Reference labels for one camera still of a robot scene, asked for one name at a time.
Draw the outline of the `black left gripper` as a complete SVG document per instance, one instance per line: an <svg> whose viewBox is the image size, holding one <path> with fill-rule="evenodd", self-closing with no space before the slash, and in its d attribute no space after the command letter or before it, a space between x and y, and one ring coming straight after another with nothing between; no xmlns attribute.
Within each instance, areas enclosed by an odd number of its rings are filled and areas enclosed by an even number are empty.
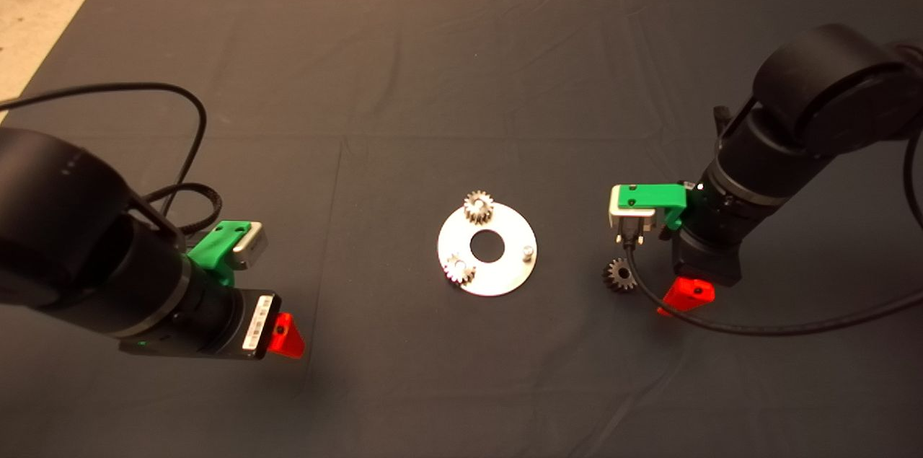
<svg viewBox="0 0 923 458"><path fill-rule="evenodd" d="M304 356L306 343L289 312L281 312L276 291L234 289L231 319L218 337L216 357L222 360L261 361L268 343L274 355L292 359Z"/></svg>

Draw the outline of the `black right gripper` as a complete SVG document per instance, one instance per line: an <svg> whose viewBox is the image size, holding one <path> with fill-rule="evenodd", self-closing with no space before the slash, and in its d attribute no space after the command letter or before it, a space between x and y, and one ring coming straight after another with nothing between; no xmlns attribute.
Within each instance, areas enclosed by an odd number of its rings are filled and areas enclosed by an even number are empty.
<svg viewBox="0 0 923 458"><path fill-rule="evenodd" d="M733 286L742 277L743 232L722 224L683 225L671 238L675 277L663 303L680 312L715 300L713 285Z"/></svg>

